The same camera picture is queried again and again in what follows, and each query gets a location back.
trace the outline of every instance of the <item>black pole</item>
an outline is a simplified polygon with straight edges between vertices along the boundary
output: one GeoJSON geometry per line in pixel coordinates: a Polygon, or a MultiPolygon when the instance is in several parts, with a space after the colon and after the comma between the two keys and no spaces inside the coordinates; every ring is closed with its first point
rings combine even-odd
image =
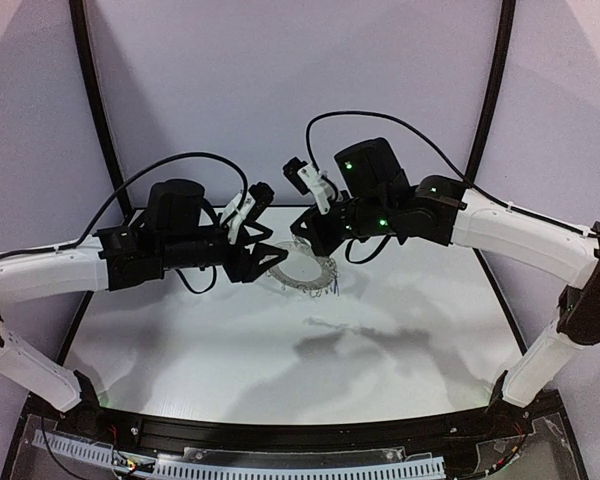
{"type": "MultiPolygon", "coordinates": [[[[102,94],[100,85],[98,84],[98,75],[96,66],[93,62],[93,53],[91,51],[91,42],[89,41],[89,26],[85,13],[84,0],[69,0],[69,9],[71,10],[71,22],[73,24],[73,35],[76,40],[76,48],[78,50],[78,58],[80,59],[80,69],[82,70],[82,80],[84,88],[89,99],[89,107],[91,108],[91,117],[93,124],[98,134],[100,148],[104,162],[107,165],[111,184],[114,189],[117,189],[124,182],[120,163],[113,145],[111,129],[104,110],[102,102],[102,94]]],[[[125,218],[133,215],[133,207],[131,199],[126,190],[118,194],[118,203],[122,214],[125,218]]]]}
{"type": "Polygon", "coordinates": [[[487,144],[489,130],[491,129],[491,121],[493,120],[493,114],[498,103],[498,94],[500,93],[504,67],[507,63],[507,52],[509,51],[509,40],[511,39],[511,30],[513,29],[513,14],[515,9],[516,0],[502,0],[500,24],[498,25],[496,46],[493,50],[489,82],[487,83],[487,91],[484,95],[484,103],[482,104],[482,112],[480,113],[476,136],[473,139],[471,154],[469,155],[467,169],[465,170],[465,175],[471,181],[475,181],[478,175],[478,168],[480,167],[484,147],[487,144]]]}

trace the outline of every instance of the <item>white table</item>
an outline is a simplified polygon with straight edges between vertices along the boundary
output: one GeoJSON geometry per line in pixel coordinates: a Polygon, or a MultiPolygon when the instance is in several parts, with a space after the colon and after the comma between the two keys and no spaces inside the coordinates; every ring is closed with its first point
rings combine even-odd
{"type": "MultiPolygon", "coordinates": [[[[290,239],[302,208],[261,222],[290,239]]],[[[354,248],[362,258],[374,247],[354,248]]],[[[187,420],[359,423],[483,407],[520,351],[470,249],[392,240],[367,265],[341,248],[340,295],[311,298],[271,277],[208,294],[162,282],[94,296],[65,365],[102,405],[187,420]]],[[[210,271],[186,271],[203,288],[210,271]]]]}

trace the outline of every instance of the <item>robotic arm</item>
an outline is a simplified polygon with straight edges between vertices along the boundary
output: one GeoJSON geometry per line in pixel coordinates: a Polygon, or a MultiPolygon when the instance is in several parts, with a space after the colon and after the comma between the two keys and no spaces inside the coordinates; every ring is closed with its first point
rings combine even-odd
{"type": "MultiPolygon", "coordinates": [[[[288,254],[260,243],[272,231],[256,220],[272,201],[271,188],[259,183],[251,186],[239,210],[236,199],[219,218],[204,199],[202,185],[178,179],[157,183],[146,210],[130,225],[99,230],[74,249],[56,245],[52,253],[0,259],[0,309],[60,293],[129,288],[179,268],[222,266],[231,282],[253,282],[288,254]],[[210,225],[200,225],[202,212],[210,225]],[[260,233],[251,235],[246,226],[260,233]]],[[[1,315],[0,373],[59,412],[97,415],[89,379],[42,355],[7,329],[1,315]]]]}
{"type": "MultiPolygon", "coordinates": [[[[383,138],[349,147],[335,159],[349,192],[328,211],[309,208],[291,226],[314,254],[328,256],[350,239],[393,236],[402,245],[420,237],[505,255],[567,283],[555,318],[497,381],[490,408],[526,407],[573,355],[600,342],[600,223],[589,229],[504,207],[441,176],[411,186],[383,138]]],[[[302,181],[298,168],[313,167],[291,160],[284,172],[294,185],[302,181]]]]}

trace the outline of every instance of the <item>table surface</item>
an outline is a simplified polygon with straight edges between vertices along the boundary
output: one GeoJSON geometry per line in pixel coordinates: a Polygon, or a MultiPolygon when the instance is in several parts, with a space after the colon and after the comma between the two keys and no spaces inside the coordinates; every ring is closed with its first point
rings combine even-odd
{"type": "MultiPolygon", "coordinates": [[[[302,211],[268,209],[267,243],[288,241],[302,211]]],[[[91,378],[103,406],[187,420],[360,423],[485,406],[520,350],[475,253],[392,240],[351,265],[342,250],[339,295],[312,298],[269,276],[231,284],[221,269],[204,295],[175,273],[97,293],[65,365],[91,378]]],[[[313,267],[292,263],[283,269],[313,267]]],[[[185,273],[198,289],[211,275],[185,273]]]]}

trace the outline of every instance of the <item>perforated metal rail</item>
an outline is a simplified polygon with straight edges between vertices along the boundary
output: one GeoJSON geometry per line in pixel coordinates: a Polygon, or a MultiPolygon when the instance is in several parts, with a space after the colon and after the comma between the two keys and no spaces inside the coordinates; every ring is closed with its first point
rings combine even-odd
{"type": "MultiPolygon", "coordinates": [[[[102,468],[113,466],[110,445],[89,444],[83,440],[51,433],[47,433],[47,439],[51,451],[56,455],[102,468]]],[[[46,449],[40,430],[36,430],[33,445],[46,449]]],[[[164,480],[444,480],[446,478],[442,457],[353,468],[268,469],[216,467],[163,458],[131,456],[139,460],[144,458],[146,461],[155,461],[153,473],[137,472],[134,475],[164,480]]],[[[120,472],[126,471],[119,467],[115,468],[120,472]]]]}

